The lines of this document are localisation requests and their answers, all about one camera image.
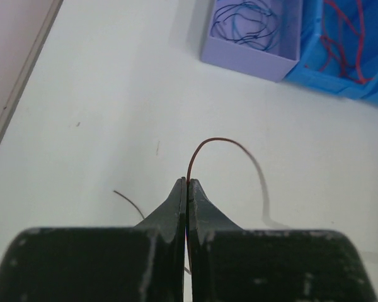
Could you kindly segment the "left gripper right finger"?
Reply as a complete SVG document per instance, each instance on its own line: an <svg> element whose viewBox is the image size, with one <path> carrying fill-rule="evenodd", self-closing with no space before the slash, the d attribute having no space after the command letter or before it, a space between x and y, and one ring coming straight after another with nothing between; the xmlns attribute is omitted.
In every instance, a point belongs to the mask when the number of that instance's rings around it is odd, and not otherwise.
<svg viewBox="0 0 378 302"><path fill-rule="evenodd" d="M376 301L361 258L334 230L245 230L188 187L194 301Z"/></svg>

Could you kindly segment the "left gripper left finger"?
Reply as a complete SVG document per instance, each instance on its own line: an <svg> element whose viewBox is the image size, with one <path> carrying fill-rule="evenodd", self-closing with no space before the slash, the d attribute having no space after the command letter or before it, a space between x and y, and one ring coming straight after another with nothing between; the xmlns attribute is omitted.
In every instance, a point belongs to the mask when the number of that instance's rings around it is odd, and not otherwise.
<svg viewBox="0 0 378 302"><path fill-rule="evenodd" d="M0 301L182 301L186 181L133 227L28 228L0 263Z"/></svg>

